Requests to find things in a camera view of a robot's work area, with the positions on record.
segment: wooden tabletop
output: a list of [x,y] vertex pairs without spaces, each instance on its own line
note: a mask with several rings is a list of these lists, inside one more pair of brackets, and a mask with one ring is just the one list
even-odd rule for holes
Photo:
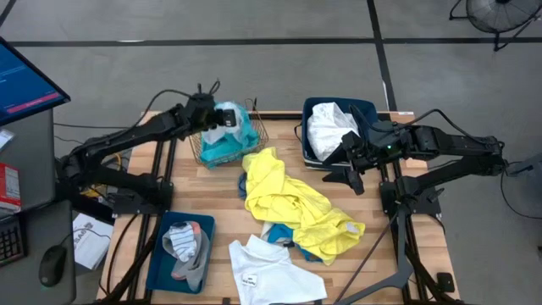
[[[413,113],[390,113],[391,119],[406,122],[414,118]],[[381,230],[388,224],[388,217],[382,212],[379,198],[380,173],[373,169],[363,176],[365,193],[356,196],[348,186],[337,183],[324,183],[322,177],[327,173],[306,169],[301,155],[301,143],[294,135],[294,126],[298,120],[264,120],[269,135],[267,147],[277,147],[278,157],[286,164],[286,173],[293,178],[303,180],[325,195],[331,204],[341,208],[355,221],[366,225],[365,235],[358,245],[341,254],[330,266],[322,263],[308,263],[301,253],[290,250],[295,265],[320,275],[324,279],[329,299],[324,303],[332,303],[353,272],[367,255],[375,243]],[[262,222],[255,220],[245,210],[244,201],[237,195],[237,179],[243,172],[241,162],[226,164],[209,170],[197,165],[194,161],[189,141],[179,141],[175,154],[172,182],[175,185],[172,211],[193,214],[211,215],[216,220],[216,233],[213,241],[212,256],[207,275],[207,285],[199,295],[188,295],[168,291],[154,291],[152,303],[156,304],[220,304],[223,297],[230,297],[233,304],[239,303],[239,295],[231,270],[228,245],[239,240],[245,245],[250,234],[260,235]],[[147,143],[134,148],[130,159],[129,172],[135,175],[151,172],[156,143]],[[161,171],[165,169],[168,144],[163,150]],[[403,175],[416,176],[427,171],[425,162],[416,160],[401,161]],[[390,178],[393,170],[389,168]],[[115,221],[114,231],[102,274],[102,285],[106,285],[108,266],[112,251],[120,232],[127,225],[131,216],[122,216]],[[451,261],[442,228],[426,215],[412,216],[421,260],[428,272],[435,276],[437,272],[453,274]],[[150,235],[154,226],[154,218],[149,224]],[[113,264],[111,289],[124,276],[134,260],[136,243],[141,227],[141,216],[128,229]],[[368,287],[396,272],[396,262],[391,233],[388,233],[368,260],[346,296]],[[143,298],[147,278],[148,261],[141,268],[136,298]],[[410,285],[412,298],[417,298],[415,285]],[[459,298],[457,292],[451,294]],[[104,297],[101,291],[98,298]],[[396,288],[385,288],[373,295],[363,298],[358,303],[364,304],[402,304],[401,291]]]

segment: yellow shirt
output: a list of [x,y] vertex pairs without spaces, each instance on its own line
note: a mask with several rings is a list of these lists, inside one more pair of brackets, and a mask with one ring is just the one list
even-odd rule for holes
[[245,208],[256,219],[293,229],[294,242],[326,265],[359,242],[365,224],[332,208],[328,198],[305,182],[286,175],[275,147],[246,155],[242,166],[246,171]]

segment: computer monitor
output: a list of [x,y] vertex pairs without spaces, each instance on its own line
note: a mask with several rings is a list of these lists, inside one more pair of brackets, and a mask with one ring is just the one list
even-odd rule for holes
[[0,125],[66,102],[66,92],[0,37]]

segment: gray floor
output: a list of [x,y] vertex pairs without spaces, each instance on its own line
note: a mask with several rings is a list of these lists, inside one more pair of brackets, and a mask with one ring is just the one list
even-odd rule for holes
[[[7,3],[0,0],[0,9]],[[383,38],[490,37],[465,20],[448,21],[454,1],[378,0]],[[372,37],[365,1],[298,0],[18,0],[0,28],[10,41]],[[524,36],[542,36],[535,21]],[[509,160],[542,152],[539,128],[542,43],[385,45],[399,110],[441,108],[465,130],[506,143]],[[73,98],[57,122],[129,125],[154,92],[191,91],[217,77],[221,100],[258,96],[260,109],[301,109],[307,97],[342,96],[387,104],[372,44],[215,47],[24,47],[20,51]],[[177,103],[157,101],[155,109]],[[437,117],[427,125],[447,131]],[[103,131],[56,128],[84,140]],[[56,154],[72,143],[58,141]],[[542,190],[531,177],[505,179],[511,203],[542,215]],[[441,198],[462,299],[481,304],[540,304],[542,222],[516,216],[498,178],[467,177]],[[99,274],[79,278],[77,302],[90,301]]]

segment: blue plastic bin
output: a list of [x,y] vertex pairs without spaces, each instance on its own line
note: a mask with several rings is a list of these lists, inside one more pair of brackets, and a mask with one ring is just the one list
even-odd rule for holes
[[[332,102],[337,103],[337,106],[339,106],[340,110],[342,110],[342,112],[345,114],[350,113],[350,109],[349,109],[350,105],[356,105],[360,109],[360,111],[365,115],[365,118],[367,118],[370,124],[376,123],[378,121],[376,108],[374,107],[374,104],[369,101],[363,101],[363,100],[354,99],[354,98],[343,98],[343,97],[309,97],[303,104],[303,115],[301,119],[301,127],[302,127],[301,144],[303,148],[303,158],[305,161],[305,166],[307,166],[310,169],[333,170],[333,169],[339,169],[345,166],[350,166],[346,162],[346,160],[344,163],[340,163],[340,164],[332,164],[330,166],[323,165],[322,162],[316,158],[316,155],[314,154],[314,151],[311,148],[311,144],[308,141],[307,121],[308,121],[308,118],[310,118],[312,115],[312,108],[320,103],[332,103]],[[361,130],[363,133],[365,133],[365,135],[368,134],[367,126],[361,126]]]
[[[186,280],[174,280],[171,277],[171,271],[175,265],[175,258],[169,253],[163,250],[162,236],[169,230],[169,227],[178,222],[183,221],[196,221],[200,224],[202,230],[209,237],[209,253],[207,254],[207,265],[203,272],[202,283],[197,291],[190,290]],[[202,292],[205,287],[205,281],[207,279],[207,272],[209,268],[209,259],[211,257],[211,251],[213,250],[213,237],[214,237],[214,218],[207,215],[190,214],[190,213],[176,213],[167,212],[162,217],[160,223],[160,231],[158,232],[158,240],[152,253],[151,265],[147,275],[147,289],[150,290],[162,290],[162,291],[175,291],[191,294],[198,294]]]

